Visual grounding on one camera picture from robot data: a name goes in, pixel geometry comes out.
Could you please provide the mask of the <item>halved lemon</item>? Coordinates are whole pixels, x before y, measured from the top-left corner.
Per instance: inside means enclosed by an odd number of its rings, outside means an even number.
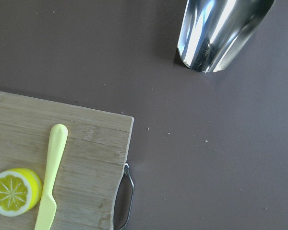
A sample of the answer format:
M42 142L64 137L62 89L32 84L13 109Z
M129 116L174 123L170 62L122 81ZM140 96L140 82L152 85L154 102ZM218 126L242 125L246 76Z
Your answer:
M42 182L28 168L14 168L0 173L0 214L15 217L32 209L40 201Z

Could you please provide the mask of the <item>steel scoop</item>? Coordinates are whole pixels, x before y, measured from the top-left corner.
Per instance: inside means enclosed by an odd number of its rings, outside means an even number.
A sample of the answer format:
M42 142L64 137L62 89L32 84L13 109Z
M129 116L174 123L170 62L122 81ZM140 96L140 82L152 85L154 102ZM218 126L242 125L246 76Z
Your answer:
M256 31L272 0L189 0L177 49L197 72L224 70Z

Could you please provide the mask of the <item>yellow plastic knife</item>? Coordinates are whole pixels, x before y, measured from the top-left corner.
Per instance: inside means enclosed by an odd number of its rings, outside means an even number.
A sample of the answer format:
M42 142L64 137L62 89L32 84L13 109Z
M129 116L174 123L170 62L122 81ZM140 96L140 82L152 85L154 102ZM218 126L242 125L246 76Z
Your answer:
M35 223L36 230L49 230L52 226L57 210L57 203L53 197L53 188L64 153L67 137L68 129L65 125L56 124L51 128L48 140L43 190Z

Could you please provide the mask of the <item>bamboo cutting board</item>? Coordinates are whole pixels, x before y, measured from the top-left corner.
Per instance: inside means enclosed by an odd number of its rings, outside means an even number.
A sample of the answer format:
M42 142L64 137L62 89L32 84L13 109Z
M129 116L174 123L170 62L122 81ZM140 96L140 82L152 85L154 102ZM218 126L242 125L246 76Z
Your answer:
M0 92L0 173L29 168L44 178L55 124L68 138L53 188L54 230L111 230L133 118Z

